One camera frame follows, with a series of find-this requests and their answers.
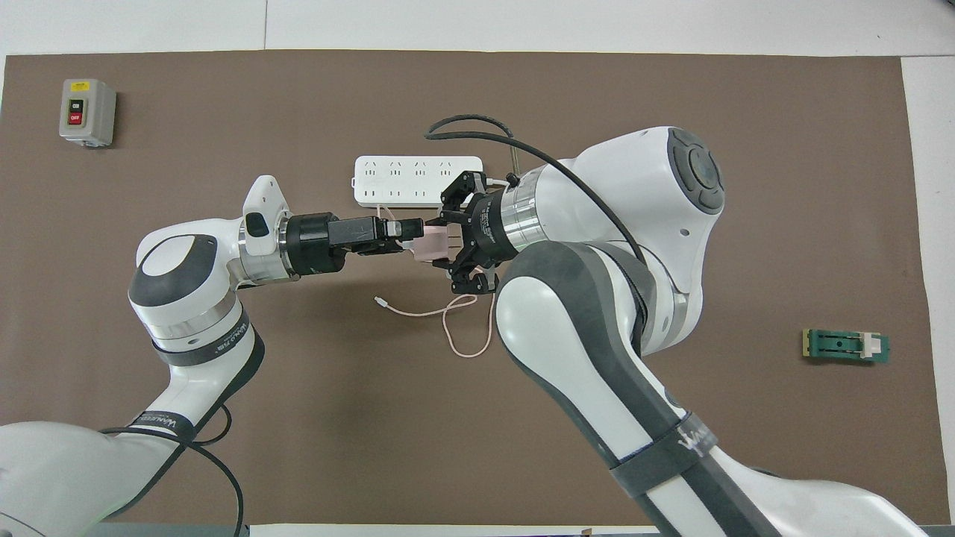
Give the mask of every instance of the white power strip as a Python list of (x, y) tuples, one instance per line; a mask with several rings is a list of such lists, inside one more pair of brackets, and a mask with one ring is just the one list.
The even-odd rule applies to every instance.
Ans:
[(351, 178), (363, 207), (441, 207), (441, 192), (463, 171), (484, 171), (478, 157), (388, 157), (355, 159)]

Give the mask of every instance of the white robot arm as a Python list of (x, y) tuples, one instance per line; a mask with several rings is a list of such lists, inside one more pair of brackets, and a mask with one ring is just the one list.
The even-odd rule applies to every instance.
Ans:
[[(491, 195), (478, 184), (477, 202), (453, 220), (465, 223), (462, 233), (482, 251), (462, 255), (485, 267), (513, 258), (497, 285), (507, 352), (571, 417), (661, 533), (925, 535), (871, 492), (780, 479), (735, 461), (642, 361), (684, 339), (699, 319), (703, 254), (724, 203), (723, 179), (703, 141), (657, 127), (560, 164), (571, 173), (548, 164)], [(605, 200), (632, 240), (624, 241), (572, 174)]]
[(242, 218), (147, 235), (129, 300), (169, 365), (169, 386), (114, 437), (51, 422), (0, 427), (0, 536), (82, 535), (135, 504), (187, 447), (196, 449), (197, 433), (265, 356), (237, 289), (335, 272), (347, 252), (399, 252), (398, 242), (421, 228), (418, 219), (292, 216), (275, 178), (262, 176)]

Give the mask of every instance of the cable on robot arm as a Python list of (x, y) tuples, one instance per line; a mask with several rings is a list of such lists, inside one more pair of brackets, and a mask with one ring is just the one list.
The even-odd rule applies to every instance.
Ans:
[(203, 445), (210, 443), (213, 440), (208, 440), (207, 442), (195, 442), (189, 441), (187, 439), (178, 437), (170, 433), (164, 433), (162, 431), (156, 431), (153, 429), (145, 429), (142, 427), (110, 427), (108, 429), (100, 429), (100, 433), (104, 435), (118, 435), (118, 434), (129, 434), (129, 435), (144, 435), (147, 437), (155, 437), (158, 439), (169, 440), (175, 442), (183, 448), (188, 448), (196, 453), (202, 455), (207, 460), (212, 462), (218, 467), (226, 478), (229, 480), (229, 484), (232, 485), (233, 490), (236, 495), (236, 525), (235, 530), (233, 531), (233, 537), (240, 537), (243, 534), (243, 518), (245, 514), (245, 500), (242, 493), (242, 488), (239, 486), (239, 480), (236, 479), (235, 474), (229, 470), (229, 467), (225, 465), (218, 457), (213, 455), (211, 452), (206, 450)]
[(626, 240), (627, 245), (630, 246), (630, 249), (633, 250), (634, 256), (636, 256), (637, 259), (639, 259), (642, 263), (646, 262), (646, 260), (644, 259), (643, 252), (640, 250), (639, 244), (637, 243), (633, 235), (630, 233), (629, 229), (626, 228), (626, 225), (623, 223), (623, 221), (621, 221), (620, 217), (618, 217), (617, 214), (613, 212), (613, 209), (611, 209), (604, 202), (604, 200), (602, 200), (601, 197), (598, 196), (597, 193), (594, 192), (593, 189), (591, 189), (580, 177), (578, 177), (577, 174), (572, 172), (569, 168), (567, 168), (565, 165), (560, 163), (557, 159), (544, 153), (543, 151), (534, 147), (533, 145), (530, 145), (526, 142), (517, 140), (512, 137), (504, 137), (501, 135), (486, 133), (482, 131), (452, 131), (452, 132), (443, 132), (443, 133), (436, 132), (436, 130), (440, 129), (441, 127), (445, 125), (448, 125), (456, 121), (462, 121), (465, 119), (478, 119), (478, 120), (483, 120), (489, 123), (493, 123), (498, 126), (501, 125), (501, 123), (497, 121), (496, 119), (487, 118), (486, 116), (477, 116), (477, 115), (451, 116), (448, 118), (444, 118), (438, 121), (437, 123), (433, 124), (428, 129), (428, 131), (424, 134), (424, 138), (425, 140), (495, 141), (497, 143), (503, 143), (505, 145), (509, 145), (512, 148), (520, 149), (521, 151), (529, 153), (537, 157), (538, 159), (541, 159), (542, 161), (550, 164), (551, 166), (554, 166), (554, 168), (556, 168), (558, 171), (564, 174), (565, 177), (567, 177), (572, 183), (574, 183), (578, 188), (582, 190), (582, 192), (587, 196), (587, 198), (589, 198), (598, 208), (600, 208), (601, 212), (605, 214), (607, 219), (614, 225), (614, 227), (617, 228), (618, 231), (620, 231), (621, 235), (624, 236), (624, 239)]

